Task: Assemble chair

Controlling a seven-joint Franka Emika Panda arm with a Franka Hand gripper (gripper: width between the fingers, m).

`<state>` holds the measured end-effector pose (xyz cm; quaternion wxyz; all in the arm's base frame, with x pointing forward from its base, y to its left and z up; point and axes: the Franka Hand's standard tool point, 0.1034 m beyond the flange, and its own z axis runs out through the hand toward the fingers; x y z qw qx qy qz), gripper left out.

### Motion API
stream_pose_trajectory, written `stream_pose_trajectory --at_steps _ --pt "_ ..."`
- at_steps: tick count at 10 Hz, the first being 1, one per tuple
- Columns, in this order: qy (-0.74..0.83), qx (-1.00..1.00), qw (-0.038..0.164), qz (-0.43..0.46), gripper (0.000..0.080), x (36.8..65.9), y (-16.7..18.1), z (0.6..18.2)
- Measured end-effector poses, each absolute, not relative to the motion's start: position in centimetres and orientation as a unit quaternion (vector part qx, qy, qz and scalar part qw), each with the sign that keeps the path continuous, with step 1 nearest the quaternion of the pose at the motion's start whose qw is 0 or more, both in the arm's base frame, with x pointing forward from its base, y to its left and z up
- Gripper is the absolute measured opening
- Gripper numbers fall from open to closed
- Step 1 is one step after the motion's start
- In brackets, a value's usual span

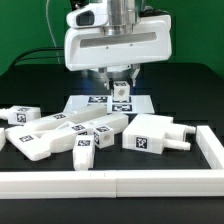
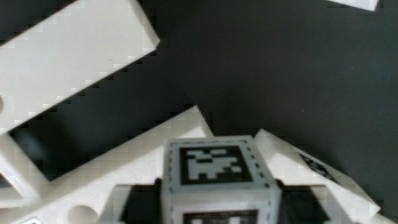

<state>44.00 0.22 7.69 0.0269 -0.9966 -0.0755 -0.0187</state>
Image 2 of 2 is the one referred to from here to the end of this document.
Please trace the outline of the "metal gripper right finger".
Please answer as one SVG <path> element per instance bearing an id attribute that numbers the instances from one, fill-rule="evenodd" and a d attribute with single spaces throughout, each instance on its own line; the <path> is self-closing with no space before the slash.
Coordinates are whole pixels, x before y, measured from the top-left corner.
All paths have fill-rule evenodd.
<path id="1" fill-rule="evenodd" d="M 331 221 L 315 189 L 322 185 L 285 185 L 278 224 L 326 224 Z"/>

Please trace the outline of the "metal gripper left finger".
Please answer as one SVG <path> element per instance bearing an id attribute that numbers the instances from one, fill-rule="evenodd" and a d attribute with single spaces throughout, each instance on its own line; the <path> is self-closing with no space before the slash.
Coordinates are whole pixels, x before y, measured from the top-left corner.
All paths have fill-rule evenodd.
<path id="1" fill-rule="evenodd" d="M 160 188 L 150 185 L 118 185 L 105 214 L 107 224 L 160 224 Z"/>

